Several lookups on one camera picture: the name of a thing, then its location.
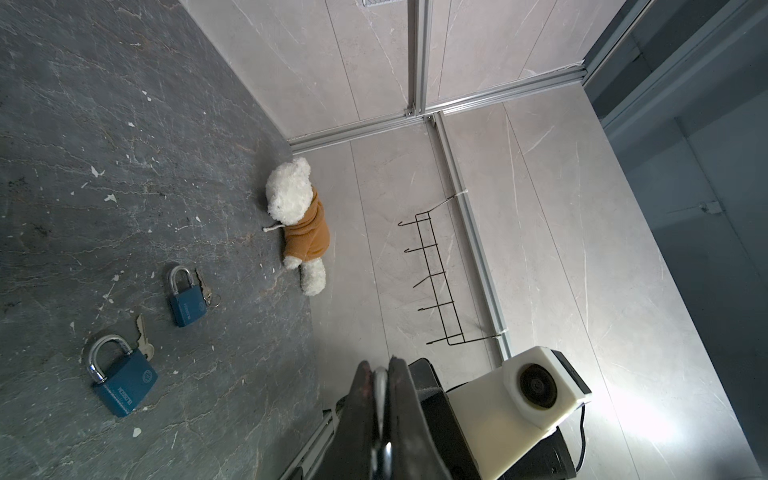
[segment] gray marble table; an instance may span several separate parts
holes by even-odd
[[[176,1],[0,2],[0,41],[0,476],[277,477],[320,421],[309,304],[260,230],[287,142]],[[174,261],[222,296],[184,329]],[[117,419],[84,355],[139,314],[160,377]]]

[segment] plush toy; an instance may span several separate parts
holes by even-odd
[[[280,224],[263,230],[284,229],[283,265],[288,270],[300,265],[301,290],[307,296],[317,295],[326,287],[326,268],[320,257],[328,250],[331,235],[305,158],[294,158],[270,174],[266,200],[266,212]]]

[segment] padlock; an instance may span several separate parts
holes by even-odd
[[[104,374],[96,363],[96,355],[107,342],[117,342],[125,355]],[[96,382],[93,385],[96,395],[118,417],[133,412],[157,381],[157,373],[144,354],[133,350],[119,335],[102,336],[94,342],[88,353],[88,373]]]
[[[179,272],[187,274],[187,280],[190,284],[189,288],[181,293],[179,293],[179,287],[176,284],[176,276]],[[208,307],[203,298],[203,290],[200,289],[199,285],[195,285],[194,280],[192,280],[192,273],[188,268],[181,265],[175,266],[168,274],[168,283],[170,284],[170,291],[173,293],[170,298],[170,307],[174,311],[178,326],[187,326],[205,315]]]

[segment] silver key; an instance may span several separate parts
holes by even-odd
[[[144,354],[147,360],[152,360],[154,356],[154,346],[147,341],[147,333],[144,331],[144,317],[139,315],[136,318],[136,327],[139,329],[139,352]]]
[[[214,291],[206,285],[205,280],[203,280],[203,274],[200,272],[199,268],[194,269],[194,272],[195,275],[197,275],[197,281],[200,283],[200,290],[203,292],[203,299],[205,300],[206,305],[212,307],[219,306],[219,303],[221,303],[221,295],[217,293],[216,296],[218,297],[218,302],[216,305],[211,305],[211,303],[213,303]]]

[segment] orange sweater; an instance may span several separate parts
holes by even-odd
[[[320,258],[328,250],[331,233],[326,223],[326,211],[317,198],[317,190],[312,187],[312,203],[296,225],[285,227],[285,257],[296,257],[303,262]]]

